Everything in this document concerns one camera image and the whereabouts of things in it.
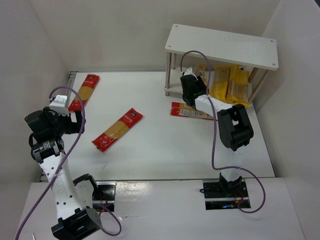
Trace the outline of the yellow spaghetti bag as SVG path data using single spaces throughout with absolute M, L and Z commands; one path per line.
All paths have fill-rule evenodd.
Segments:
M 205 71 L 205 64 L 198 64 L 192 68 L 195 75 L 194 92 L 196 95 L 205 94 L 208 87 L 209 94 L 222 102 L 226 102 L 226 93 L 230 77 L 229 66 L 216 65 L 214 70 Z

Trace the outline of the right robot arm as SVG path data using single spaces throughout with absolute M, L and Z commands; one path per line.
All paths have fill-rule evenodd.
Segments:
M 213 117 L 211 166 L 219 171 L 219 192 L 229 197 L 241 186 L 240 168 L 244 159 L 244 147 L 254 136 L 246 108 L 242 104 L 228 104 L 207 95 L 205 83 L 193 73 L 184 73 L 180 82 L 184 102 Z M 228 159 L 222 162 L 222 166 L 215 164 L 217 137 L 228 151 Z

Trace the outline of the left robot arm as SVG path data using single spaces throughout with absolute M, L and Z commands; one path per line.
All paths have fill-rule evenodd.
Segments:
M 68 168 L 69 152 L 65 152 L 64 134 L 84 132 L 85 119 L 76 110 L 76 122 L 69 112 L 63 113 L 45 107 L 25 117 L 32 130 L 29 136 L 31 157 L 46 174 L 56 206 L 57 224 L 51 227 L 58 240 L 83 240 L 102 228 L 92 200 L 80 196 Z

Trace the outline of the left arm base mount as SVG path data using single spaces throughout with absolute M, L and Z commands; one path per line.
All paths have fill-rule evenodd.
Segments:
M 114 181 L 98 181 L 98 191 L 93 191 L 93 204 L 104 205 L 111 212 L 115 211 L 116 182 Z

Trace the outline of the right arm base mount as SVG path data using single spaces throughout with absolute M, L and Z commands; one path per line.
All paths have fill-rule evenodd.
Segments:
M 203 187 L 199 190 L 204 195 L 206 210 L 237 209 L 238 204 L 242 209 L 250 209 L 250 199 L 247 185 L 244 180 L 236 189 L 225 193 L 221 190 L 218 180 L 204 180 Z

